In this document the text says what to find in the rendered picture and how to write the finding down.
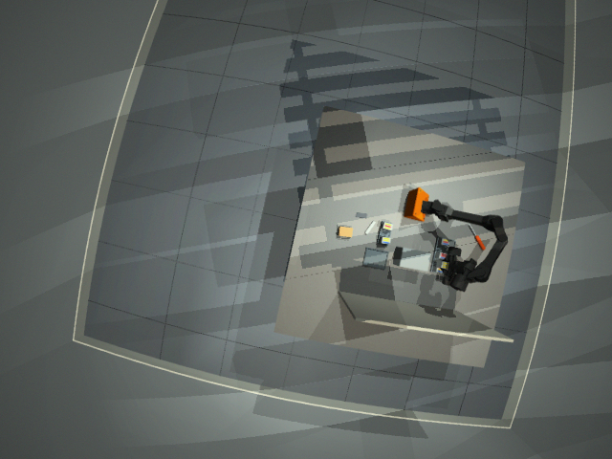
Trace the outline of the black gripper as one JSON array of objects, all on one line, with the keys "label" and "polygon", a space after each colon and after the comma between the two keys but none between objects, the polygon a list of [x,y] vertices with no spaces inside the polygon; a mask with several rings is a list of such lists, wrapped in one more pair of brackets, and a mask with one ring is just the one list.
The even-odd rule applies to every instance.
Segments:
[{"label": "black gripper", "polygon": [[447,255],[442,261],[445,262],[449,262],[448,265],[448,270],[442,269],[443,272],[443,279],[442,279],[442,284],[444,285],[450,285],[451,281],[453,280],[455,273],[458,273],[457,271],[457,265],[461,262],[461,261],[457,261],[457,256],[461,256],[461,249],[455,248],[455,247],[448,247],[448,254],[451,255]]}]

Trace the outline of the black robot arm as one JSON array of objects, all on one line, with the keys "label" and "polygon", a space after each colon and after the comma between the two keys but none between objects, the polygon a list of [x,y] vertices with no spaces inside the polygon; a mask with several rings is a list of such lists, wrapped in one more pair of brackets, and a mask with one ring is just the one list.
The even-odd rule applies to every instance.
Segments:
[{"label": "black robot arm", "polygon": [[468,222],[484,227],[486,230],[492,231],[496,236],[496,242],[492,246],[488,256],[476,268],[477,262],[473,259],[470,261],[460,262],[457,265],[458,274],[456,274],[450,283],[450,286],[456,291],[465,292],[468,284],[476,282],[486,282],[489,280],[492,266],[503,252],[503,249],[508,243],[508,237],[504,231],[503,219],[500,215],[477,215],[464,211],[454,210],[449,206],[441,204],[439,199],[424,201],[421,212],[426,215],[435,214],[441,221],[456,220],[460,222]]}]

